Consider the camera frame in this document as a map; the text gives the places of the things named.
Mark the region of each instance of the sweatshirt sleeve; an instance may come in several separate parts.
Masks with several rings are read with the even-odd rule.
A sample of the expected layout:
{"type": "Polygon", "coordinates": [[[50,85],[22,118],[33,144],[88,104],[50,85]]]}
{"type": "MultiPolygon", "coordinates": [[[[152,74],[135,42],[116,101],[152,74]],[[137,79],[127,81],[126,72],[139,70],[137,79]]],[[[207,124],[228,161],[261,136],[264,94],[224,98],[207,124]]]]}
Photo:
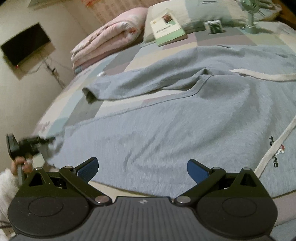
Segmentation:
{"type": "Polygon", "coordinates": [[[9,169],[0,173],[0,220],[8,222],[9,204],[18,191],[17,177],[9,169]]]}

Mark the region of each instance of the hand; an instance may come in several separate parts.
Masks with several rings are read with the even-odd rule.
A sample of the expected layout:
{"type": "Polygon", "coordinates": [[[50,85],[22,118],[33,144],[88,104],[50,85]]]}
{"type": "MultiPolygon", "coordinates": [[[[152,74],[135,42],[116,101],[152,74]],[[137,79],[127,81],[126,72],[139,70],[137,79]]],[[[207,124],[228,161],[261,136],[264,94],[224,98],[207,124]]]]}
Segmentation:
{"type": "Polygon", "coordinates": [[[17,175],[17,166],[19,164],[24,164],[24,166],[22,166],[22,169],[24,171],[24,173],[30,173],[32,172],[33,166],[32,166],[32,162],[31,161],[26,161],[24,157],[19,157],[17,156],[15,158],[14,161],[11,162],[11,173],[13,175],[17,175]]]}

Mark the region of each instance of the blue gripper pad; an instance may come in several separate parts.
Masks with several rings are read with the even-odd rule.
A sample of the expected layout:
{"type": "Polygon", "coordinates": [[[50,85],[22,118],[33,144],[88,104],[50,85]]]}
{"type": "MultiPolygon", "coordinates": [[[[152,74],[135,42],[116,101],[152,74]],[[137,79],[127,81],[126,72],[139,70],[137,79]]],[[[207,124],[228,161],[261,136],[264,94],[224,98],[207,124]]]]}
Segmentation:
{"type": "Polygon", "coordinates": [[[187,172],[197,184],[205,180],[210,175],[208,170],[203,169],[192,160],[187,162],[187,172]]]}
{"type": "Polygon", "coordinates": [[[77,171],[77,176],[88,183],[97,174],[98,170],[99,161],[97,158],[93,158],[88,164],[77,171]]]}

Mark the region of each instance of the green fan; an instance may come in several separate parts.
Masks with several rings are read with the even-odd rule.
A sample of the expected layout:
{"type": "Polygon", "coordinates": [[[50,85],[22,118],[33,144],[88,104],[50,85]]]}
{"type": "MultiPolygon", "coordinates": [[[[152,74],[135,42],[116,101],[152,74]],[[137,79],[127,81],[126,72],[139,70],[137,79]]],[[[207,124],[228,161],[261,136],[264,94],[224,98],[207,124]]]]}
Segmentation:
{"type": "Polygon", "coordinates": [[[242,7],[248,11],[248,22],[245,26],[245,31],[249,34],[255,34],[257,32],[254,25],[254,13],[259,11],[258,0],[241,0],[242,7]]]}

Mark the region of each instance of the black tv screen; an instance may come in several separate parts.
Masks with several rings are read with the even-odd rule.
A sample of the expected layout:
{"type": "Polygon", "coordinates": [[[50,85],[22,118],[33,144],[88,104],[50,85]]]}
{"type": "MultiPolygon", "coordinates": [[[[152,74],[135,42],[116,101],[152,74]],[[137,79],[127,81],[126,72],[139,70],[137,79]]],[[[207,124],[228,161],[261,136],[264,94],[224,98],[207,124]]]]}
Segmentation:
{"type": "Polygon", "coordinates": [[[39,23],[25,29],[1,45],[1,49],[13,66],[18,65],[50,39],[39,23]]]}

